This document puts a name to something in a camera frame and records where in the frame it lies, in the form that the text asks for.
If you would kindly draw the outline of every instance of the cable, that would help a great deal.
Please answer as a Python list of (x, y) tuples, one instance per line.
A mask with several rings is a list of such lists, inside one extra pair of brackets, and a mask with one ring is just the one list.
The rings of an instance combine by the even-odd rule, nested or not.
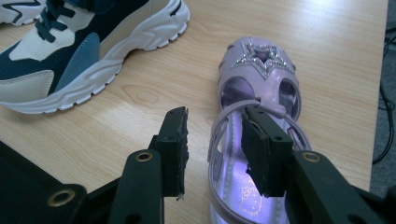
[[(394, 36), (393, 38), (391, 38), (387, 41), (387, 44), (384, 46), (383, 59), (388, 54), (389, 44), (391, 44), (395, 39), (396, 39), (396, 36)], [(389, 137), (388, 137), (387, 145), (385, 146), (384, 150), (381, 152), (381, 154), (378, 157), (373, 159), (373, 164), (376, 164), (376, 163), (382, 161), (385, 158), (385, 156), (388, 155), (390, 148), (392, 146), (392, 143), (393, 143), (393, 138), (394, 138), (394, 125), (393, 125), (392, 110), (394, 109), (395, 104), (392, 101), (390, 101), (388, 99), (388, 96), (385, 94), (384, 87), (382, 86), (382, 82), (380, 82), (380, 84), (379, 84), (379, 91), (382, 96), (382, 101), (385, 104), (385, 110), (387, 110), (387, 114), (388, 114)]]
[(394, 137), (393, 116), (392, 116), (392, 109), (391, 109), (391, 104), (393, 104), (393, 103), (388, 99), (387, 95), (385, 94), (382, 83), (379, 84), (379, 91), (381, 92), (382, 100), (384, 101), (385, 108), (387, 109), (387, 113), (388, 113), (389, 138), (388, 138), (387, 145), (385, 146), (385, 148), (381, 152), (381, 154), (378, 157), (376, 157), (375, 159), (373, 159), (373, 164), (376, 164), (385, 158), (385, 156), (390, 151), (390, 148), (393, 143), (393, 137)]
[(389, 33), (392, 33), (394, 31), (396, 31), (396, 27), (391, 27), (391, 28), (385, 30), (385, 34), (389, 34)]

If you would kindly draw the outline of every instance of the wooden table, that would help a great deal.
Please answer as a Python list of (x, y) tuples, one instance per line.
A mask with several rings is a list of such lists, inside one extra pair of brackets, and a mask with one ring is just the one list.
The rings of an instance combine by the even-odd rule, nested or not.
[[(263, 36), (297, 66), (299, 123), (313, 149), (353, 185), (370, 185), (387, 1), (186, 0), (191, 20), (168, 47), (133, 51), (112, 84), (89, 102), (54, 114), (0, 108), (0, 140), (63, 183), (92, 191), (120, 176), (129, 154), (147, 148), (165, 113), (190, 110), (190, 160), (183, 201), (165, 200), (167, 223), (208, 223), (206, 153), (219, 113), (218, 64), (228, 44)], [(0, 49), (32, 25), (0, 25)]]

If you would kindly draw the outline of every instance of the rhinestone star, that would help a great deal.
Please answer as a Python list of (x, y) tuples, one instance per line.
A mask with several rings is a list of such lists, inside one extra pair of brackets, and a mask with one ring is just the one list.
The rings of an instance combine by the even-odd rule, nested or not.
[(289, 66), (279, 56), (280, 49), (277, 46), (263, 46), (254, 44), (243, 44), (244, 55), (237, 60), (233, 67), (252, 65), (267, 79), (275, 68), (280, 68), (294, 74), (294, 68)]

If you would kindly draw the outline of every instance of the purple sandal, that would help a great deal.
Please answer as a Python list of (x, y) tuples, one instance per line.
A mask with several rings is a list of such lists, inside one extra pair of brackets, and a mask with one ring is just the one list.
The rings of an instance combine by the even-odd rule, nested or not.
[(219, 65), (221, 112), (208, 153), (212, 223), (288, 223), (284, 198), (261, 196), (246, 173), (241, 111), (252, 105), (265, 110), (291, 137), (295, 150), (310, 150), (296, 123), (301, 95), (294, 72), (285, 51), (268, 40), (243, 37), (227, 48)]

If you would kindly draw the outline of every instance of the navy and white sneaker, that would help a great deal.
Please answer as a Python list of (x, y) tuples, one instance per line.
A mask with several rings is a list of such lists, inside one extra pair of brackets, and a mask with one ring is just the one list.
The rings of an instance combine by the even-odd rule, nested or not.
[(20, 26), (40, 18), (45, 0), (0, 0), (0, 23)]
[(189, 19), (183, 0), (48, 0), (35, 28), (0, 54), (0, 105), (39, 114), (81, 104), (128, 52), (164, 47)]

